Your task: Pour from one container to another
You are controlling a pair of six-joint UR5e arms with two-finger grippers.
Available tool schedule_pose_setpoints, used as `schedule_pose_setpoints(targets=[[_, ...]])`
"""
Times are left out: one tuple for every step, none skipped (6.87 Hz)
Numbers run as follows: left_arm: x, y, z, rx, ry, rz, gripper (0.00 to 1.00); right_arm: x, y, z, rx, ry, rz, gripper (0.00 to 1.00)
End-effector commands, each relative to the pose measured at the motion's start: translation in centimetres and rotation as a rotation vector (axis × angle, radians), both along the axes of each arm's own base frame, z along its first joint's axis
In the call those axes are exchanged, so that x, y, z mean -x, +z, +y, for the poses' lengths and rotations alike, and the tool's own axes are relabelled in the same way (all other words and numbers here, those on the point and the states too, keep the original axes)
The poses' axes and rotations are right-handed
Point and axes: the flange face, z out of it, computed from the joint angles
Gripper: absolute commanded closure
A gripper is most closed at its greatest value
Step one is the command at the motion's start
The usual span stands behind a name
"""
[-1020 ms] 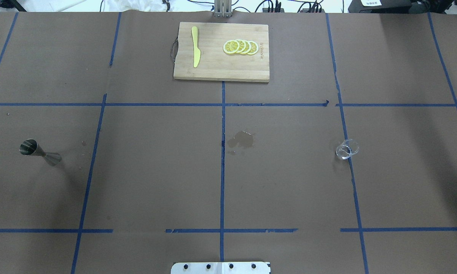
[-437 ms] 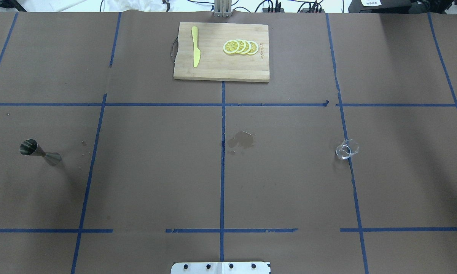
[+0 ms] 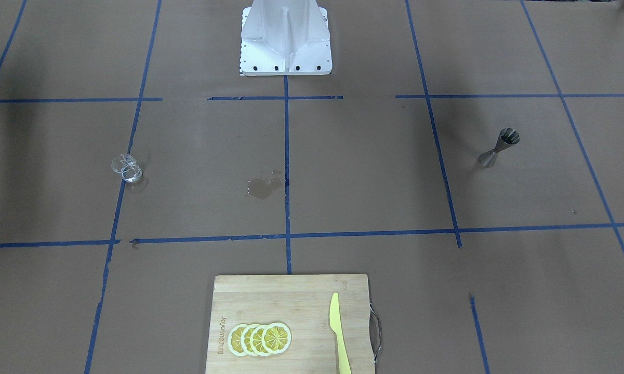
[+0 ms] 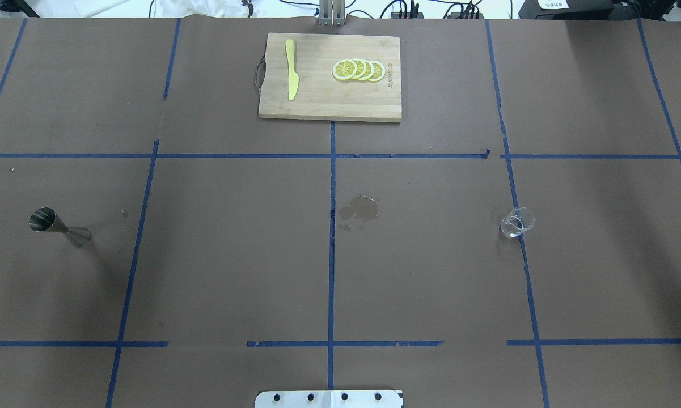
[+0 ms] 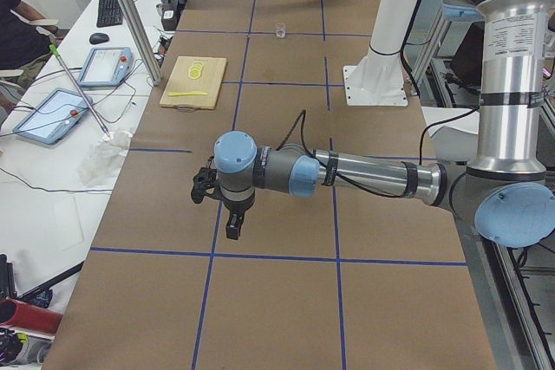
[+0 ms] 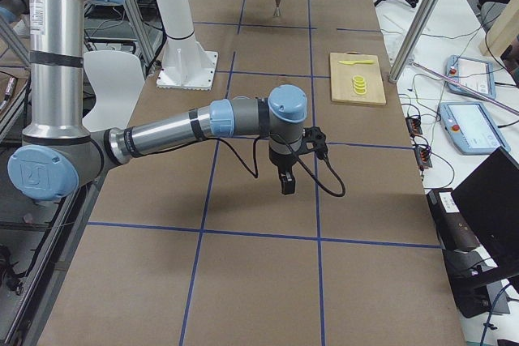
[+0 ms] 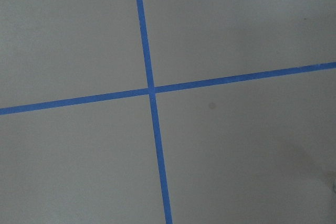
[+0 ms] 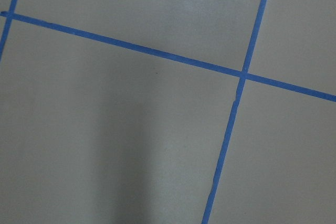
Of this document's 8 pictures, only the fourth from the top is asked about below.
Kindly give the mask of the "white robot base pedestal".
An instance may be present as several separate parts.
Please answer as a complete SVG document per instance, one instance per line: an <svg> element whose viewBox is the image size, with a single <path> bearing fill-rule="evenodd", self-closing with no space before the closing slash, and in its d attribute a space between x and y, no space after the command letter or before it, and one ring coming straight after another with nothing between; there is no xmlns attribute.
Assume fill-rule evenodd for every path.
<svg viewBox="0 0 681 408"><path fill-rule="evenodd" d="M275 390L261 392L255 407L403 407L399 390Z"/></svg>

